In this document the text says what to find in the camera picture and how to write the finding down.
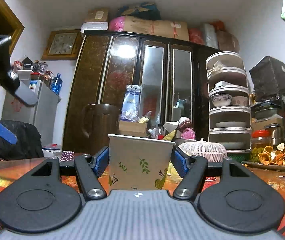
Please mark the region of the white paper cup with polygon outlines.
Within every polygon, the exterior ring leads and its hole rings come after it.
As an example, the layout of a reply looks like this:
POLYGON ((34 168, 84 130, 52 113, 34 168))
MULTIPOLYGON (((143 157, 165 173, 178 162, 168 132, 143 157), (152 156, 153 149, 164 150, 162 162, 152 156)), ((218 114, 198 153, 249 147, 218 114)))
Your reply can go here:
POLYGON ((110 190, 161 190, 175 143, 110 134, 110 190))

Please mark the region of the black bag on chair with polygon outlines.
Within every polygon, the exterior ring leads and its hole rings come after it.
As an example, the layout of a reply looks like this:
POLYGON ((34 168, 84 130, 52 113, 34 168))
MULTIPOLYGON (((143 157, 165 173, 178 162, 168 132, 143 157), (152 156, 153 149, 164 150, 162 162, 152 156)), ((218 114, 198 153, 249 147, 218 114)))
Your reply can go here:
POLYGON ((41 135, 32 124, 0 120, 0 159, 42 158, 41 135))

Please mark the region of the purple polka dot cupcake liner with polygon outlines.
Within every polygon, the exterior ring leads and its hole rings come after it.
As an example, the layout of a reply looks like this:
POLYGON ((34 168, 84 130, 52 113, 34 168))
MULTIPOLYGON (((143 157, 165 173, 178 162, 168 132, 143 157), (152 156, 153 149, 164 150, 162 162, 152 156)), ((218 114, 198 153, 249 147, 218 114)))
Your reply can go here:
POLYGON ((72 151, 62 151, 60 156, 60 161, 73 161, 75 158, 75 153, 72 151))

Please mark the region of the red polka dot cupcake liner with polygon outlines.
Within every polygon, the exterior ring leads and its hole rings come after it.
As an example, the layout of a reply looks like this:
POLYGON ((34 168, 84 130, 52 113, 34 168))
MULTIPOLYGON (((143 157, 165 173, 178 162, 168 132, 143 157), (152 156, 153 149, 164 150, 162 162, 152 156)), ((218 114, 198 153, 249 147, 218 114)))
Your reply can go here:
POLYGON ((206 182, 212 182, 212 181, 216 181, 217 178, 216 177, 206 177, 206 182))

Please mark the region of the white mesh food cover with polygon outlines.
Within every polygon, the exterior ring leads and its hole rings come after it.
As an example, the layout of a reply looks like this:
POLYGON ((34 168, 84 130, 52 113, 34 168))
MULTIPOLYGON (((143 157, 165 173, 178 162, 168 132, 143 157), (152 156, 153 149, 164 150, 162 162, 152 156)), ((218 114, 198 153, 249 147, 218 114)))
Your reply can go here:
POLYGON ((227 158, 227 150, 217 142, 206 142, 203 140, 177 139, 176 145, 186 155, 199 155, 205 157, 209 162, 221 163, 227 158))

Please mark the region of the grey small refrigerator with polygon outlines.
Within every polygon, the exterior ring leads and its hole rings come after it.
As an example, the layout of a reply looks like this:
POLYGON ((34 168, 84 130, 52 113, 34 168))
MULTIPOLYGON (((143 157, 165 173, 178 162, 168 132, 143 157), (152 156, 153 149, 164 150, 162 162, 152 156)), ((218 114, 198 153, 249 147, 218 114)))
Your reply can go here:
POLYGON ((21 80, 21 82, 38 96, 37 104, 34 107, 26 107, 6 93, 1 118, 32 124, 41 135, 43 146, 53 143, 56 110, 61 98, 43 81, 21 80))

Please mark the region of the blue water bottle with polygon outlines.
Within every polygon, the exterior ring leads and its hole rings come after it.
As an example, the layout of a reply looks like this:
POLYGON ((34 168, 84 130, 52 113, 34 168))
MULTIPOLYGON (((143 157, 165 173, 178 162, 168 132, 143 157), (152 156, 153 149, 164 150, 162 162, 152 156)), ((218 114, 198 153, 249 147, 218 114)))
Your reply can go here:
POLYGON ((58 73, 51 81, 50 89, 57 95, 60 94, 61 88, 62 88, 62 79, 61 74, 58 73))

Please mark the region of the brown plastic pitcher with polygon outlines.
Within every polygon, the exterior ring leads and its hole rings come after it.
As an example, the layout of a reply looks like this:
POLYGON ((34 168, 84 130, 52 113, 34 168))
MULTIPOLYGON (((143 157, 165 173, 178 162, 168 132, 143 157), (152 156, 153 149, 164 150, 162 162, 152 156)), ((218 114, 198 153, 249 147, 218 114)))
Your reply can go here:
POLYGON ((86 152, 95 155, 109 145, 109 134, 119 132, 121 110, 110 104, 87 104, 81 111, 81 131, 86 140, 86 152))

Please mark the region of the cardboard box with label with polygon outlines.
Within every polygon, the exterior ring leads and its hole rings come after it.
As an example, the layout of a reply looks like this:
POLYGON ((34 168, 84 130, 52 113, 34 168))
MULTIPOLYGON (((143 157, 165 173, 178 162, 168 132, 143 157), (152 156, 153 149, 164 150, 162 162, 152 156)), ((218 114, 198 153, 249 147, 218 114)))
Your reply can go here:
POLYGON ((147 123, 119 121, 119 132, 121 135, 132 137, 146 137, 147 123))

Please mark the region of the white tiered dish rack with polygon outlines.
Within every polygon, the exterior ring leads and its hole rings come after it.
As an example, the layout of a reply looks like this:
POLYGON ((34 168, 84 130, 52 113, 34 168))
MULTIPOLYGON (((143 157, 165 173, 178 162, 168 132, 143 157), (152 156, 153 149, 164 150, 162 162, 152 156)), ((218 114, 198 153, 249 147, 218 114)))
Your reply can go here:
POLYGON ((208 141, 225 147, 227 155, 239 162, 251 153, 249 85, 241 56, 221 51, 207 58, 209 100, 208 141))

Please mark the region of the blue patterned bowl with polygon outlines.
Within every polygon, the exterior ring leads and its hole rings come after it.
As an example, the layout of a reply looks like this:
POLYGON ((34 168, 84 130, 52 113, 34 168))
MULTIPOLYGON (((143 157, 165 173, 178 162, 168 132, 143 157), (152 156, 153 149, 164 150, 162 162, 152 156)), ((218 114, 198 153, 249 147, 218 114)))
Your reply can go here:
POLYGON ((211 101, 215 107, 229 106, 232 96, 230 94, 215 94, 211 96, 211 101))

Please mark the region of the red lid pickle jar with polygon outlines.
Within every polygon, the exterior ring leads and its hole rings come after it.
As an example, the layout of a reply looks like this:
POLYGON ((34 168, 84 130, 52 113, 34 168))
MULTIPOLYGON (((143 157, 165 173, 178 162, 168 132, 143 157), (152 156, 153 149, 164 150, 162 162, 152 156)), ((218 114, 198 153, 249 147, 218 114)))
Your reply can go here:
POLYGON ((269 131, 263 129, 254 131, 251 139, 251 158, 250 161, 259 162, 258 155, 263 152, 266 146, 271 145, 271 137, 269 131))

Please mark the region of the tray of dried peels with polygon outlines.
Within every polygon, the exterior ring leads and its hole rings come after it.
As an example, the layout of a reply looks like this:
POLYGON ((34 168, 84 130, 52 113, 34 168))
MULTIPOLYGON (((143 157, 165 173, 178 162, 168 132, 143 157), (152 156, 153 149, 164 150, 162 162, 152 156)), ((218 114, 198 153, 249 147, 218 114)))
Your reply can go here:
POLYGON ((248 167, 285 172, 285 144, 254 147, 249 161, 242 163, 248 167))

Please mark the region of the dark wooden wardrobe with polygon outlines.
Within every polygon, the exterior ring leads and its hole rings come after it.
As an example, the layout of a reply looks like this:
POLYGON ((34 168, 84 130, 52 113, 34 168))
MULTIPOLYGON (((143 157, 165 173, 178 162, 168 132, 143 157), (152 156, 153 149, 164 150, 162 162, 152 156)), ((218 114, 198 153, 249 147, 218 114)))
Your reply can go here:
POLYGON ((86 31, 79 52, 62 148, 94 153, 103 141, 94 118, 106 127, 114 106, 123 121, 149 118, 157 127, 182 116, 198 139, 208 137, 209 99, 206 60, 214 48, 160 36, 86 31))

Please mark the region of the wooden wall clock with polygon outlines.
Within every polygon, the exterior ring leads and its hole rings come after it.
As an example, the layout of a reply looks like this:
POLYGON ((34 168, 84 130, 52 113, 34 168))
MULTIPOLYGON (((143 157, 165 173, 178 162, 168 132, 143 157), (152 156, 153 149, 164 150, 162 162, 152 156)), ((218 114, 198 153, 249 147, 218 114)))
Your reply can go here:
POLYGON ((76 60, 82 41, 83 37, 79 29, 52 31, 42 60, 76 60))

